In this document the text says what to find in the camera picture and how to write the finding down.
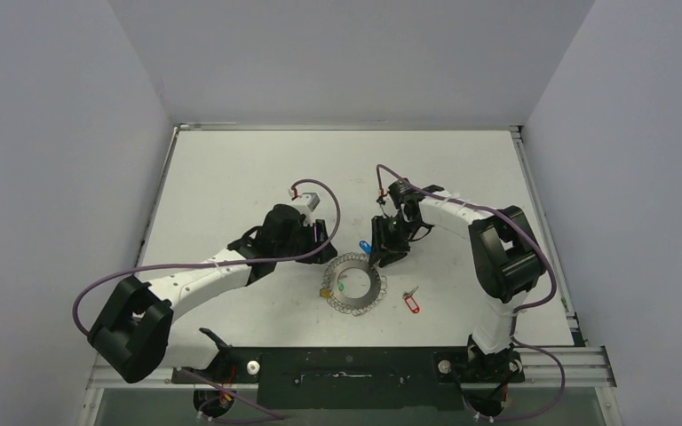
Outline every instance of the red key tag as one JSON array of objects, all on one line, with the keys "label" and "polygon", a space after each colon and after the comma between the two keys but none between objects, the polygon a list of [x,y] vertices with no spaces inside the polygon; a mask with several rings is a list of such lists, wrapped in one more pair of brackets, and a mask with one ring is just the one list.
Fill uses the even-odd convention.
[{"label": "red key tag", "polygon": [[405,296],[404,303],[407,304],[407,307],[409,308],[410,311],[412,311],[412,313],[419,313],[419,305],[416,304],[414,297]]}]

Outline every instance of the screw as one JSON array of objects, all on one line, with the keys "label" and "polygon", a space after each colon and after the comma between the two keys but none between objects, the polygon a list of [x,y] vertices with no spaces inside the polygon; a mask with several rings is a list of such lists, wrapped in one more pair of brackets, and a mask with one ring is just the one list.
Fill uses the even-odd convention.
[{"label": "screw", "polygon": [[444,359],[441,362],[439,362],[438,363],[438,371],[440,371],[444,375],[447,375],[448,373],[450,373],[451,372],[451,362],[448,361],[447,359]]},{"label": "screw", "polygon": [[247,373],[256,375],[260,371],[260,364],[257,361],[250,361],[247,363]]}]

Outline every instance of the wall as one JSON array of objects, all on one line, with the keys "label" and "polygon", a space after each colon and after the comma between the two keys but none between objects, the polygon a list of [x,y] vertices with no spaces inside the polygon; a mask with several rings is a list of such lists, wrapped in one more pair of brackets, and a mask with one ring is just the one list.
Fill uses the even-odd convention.
[{"label": "wall", "polygon": [[105,1],[0,0],[0,425],[74,424],[72,300],[133,263],[170,137]]},{"label": "wall", "polygon": [[624,419],[682,424],[682,2],[598,0],[524,137]]},{"label": "wall", "polygon": [[463,128],[525,122],[592,1],[109,3],[176,122]]}]

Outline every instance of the gray ring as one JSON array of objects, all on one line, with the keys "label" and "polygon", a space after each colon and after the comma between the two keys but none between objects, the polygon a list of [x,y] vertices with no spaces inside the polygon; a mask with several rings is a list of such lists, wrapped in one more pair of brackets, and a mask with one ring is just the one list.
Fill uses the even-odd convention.
[{"label": "gray ring", "polygon": [[[368,275],[369,290],[364,296],[348,297],[342,292],[336,291],[338,288],[338,277],[349,269],[359,269]],[[325,270],[323,283],[327,284],[325,287],[328,287],[333,291],[333,297],[336,298],[336,300],[341,304],[345,304],[354,309],[367,308],[372,305],[380,295],[380,274],[377,273],[377,269],[375,269],[374,266],[369,265],[367,256],[362,254],[352,253],[337,257],[328,265],[328,269]]]}]

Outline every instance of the white table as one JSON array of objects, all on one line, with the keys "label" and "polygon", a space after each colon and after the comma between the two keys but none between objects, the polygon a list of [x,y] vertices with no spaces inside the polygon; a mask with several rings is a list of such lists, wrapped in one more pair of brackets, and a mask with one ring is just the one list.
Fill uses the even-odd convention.
[{"label": "white table", "polygon": [[[339,254],[369,241],[375,204],[374,166],[383,163],[418,185],[437,184],[478,204],[524,210],[540,233],[508,131],[181,131],[142,257],[142,264],[200,262],[260,225],[287,188],[316,178],[337,194]],[[387,187],[393,180],[384,176]],[[331,199],[317,187],[318,217],[335,223]],[[208,327],[240,346],[464,345],[478,318],[482,289],[468,241],[433,230],[407,258],[381,269],[388,295],[360,317],[333,310],[319,297],[325,265],[279,264],[247,288],[227,292],[179,319],[175,328]],[[171,272],[149,272],[149,280]],[[401,294],[419,286],[418,314]],[[545,296],[545,274],[527,301]],[[541,345],[572,344],[559,296],[519,317],[517,337]]]}]

